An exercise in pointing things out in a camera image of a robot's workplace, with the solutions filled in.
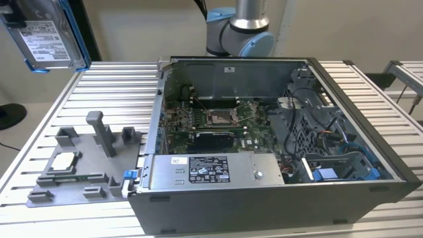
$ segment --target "black stand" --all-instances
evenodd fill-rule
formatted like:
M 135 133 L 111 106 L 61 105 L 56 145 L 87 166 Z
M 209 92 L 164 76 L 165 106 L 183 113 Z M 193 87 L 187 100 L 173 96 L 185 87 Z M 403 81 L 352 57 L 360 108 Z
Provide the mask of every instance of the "black stand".
M 0 130 L 8 129 L 24 120 L 27 109 L 20 104 L 5 104 L 0 106 Z

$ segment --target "sticker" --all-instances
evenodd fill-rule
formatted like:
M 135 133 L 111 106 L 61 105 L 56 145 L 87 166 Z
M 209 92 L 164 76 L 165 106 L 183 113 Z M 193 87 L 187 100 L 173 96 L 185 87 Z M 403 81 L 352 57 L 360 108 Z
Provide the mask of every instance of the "sticker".
M 227 157 L 189 157 L 189 182 L 231 182 Z
M 64 42 L 53 21 L 25 21 L 27 27 L 19 29 L 21 38 L 36 61 L 71 60 Z
M 173 165 L 185 165 L 187 162 L 188 162 L 188 158 L 187 157 L 172 157 L 171 164 L 173 164 Z
M 224 72 L 225 73 L 235 73 L 235 67 L 225 67 Z

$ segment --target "slotted aluminum surface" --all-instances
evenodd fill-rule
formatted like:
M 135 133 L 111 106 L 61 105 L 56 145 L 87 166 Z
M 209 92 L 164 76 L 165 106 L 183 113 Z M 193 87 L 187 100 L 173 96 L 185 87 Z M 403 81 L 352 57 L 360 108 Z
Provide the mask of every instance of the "slotted aluminum surface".
M 388 144 L 423 180 L 423 129 L 392 100 L 383 95 L 355 66 L 323 61 L 325 70 L 358 104 Z M 0 180 L 0 235 L 7 237 L 143 237 L 128 202 L 96 203 L 28 209 L 27 194 L 43 170 L 56 142 L 59 126 L 83 123 L 89 110 L 100 109 L 113 130 L 135 126 L 148 131 L 156 66 L 153 63 L 95 63 L 91 71 L 76 74 L 40 127 Z M 423 188 L 400 202 L 378 206 L 352 225 L 323 226 L 257 232 L 189 236 L 192 238 L 386 238 L 423 237 Z

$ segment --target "blue cable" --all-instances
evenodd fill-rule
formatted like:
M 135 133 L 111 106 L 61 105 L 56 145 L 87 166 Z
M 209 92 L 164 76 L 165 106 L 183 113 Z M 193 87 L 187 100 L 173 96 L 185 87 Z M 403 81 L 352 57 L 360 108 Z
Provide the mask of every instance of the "blue cable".
M 350 143 L 344 144 L 342 147 L 339 147 L 338 153 L 339 153 L 339 154 L 343 154 L 343 149 L 344 149 L 347 146 L 351 146 L 351 145 L 355 146 L 356 148 L 359 148 L 359 149 L 364 152 L 366 157 L 367 157 L 367 159 L 370 160 L 370 163 L 372 164 L 372 157 L 371 157 L 371 155 L 370 155 L 368 150 L 366 150 L 364 147 L 362 147 L 362 146 L 360 146 L 359 144 L 356 144 L 355 142 L 350 142 Z

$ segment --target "power supply label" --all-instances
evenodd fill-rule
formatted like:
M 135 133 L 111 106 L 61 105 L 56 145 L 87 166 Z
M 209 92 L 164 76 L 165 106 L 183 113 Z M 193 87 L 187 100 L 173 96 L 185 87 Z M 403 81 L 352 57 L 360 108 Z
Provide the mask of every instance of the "power supply label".
M 227 157 L 189 157 L 189 182 L 231 182 Z

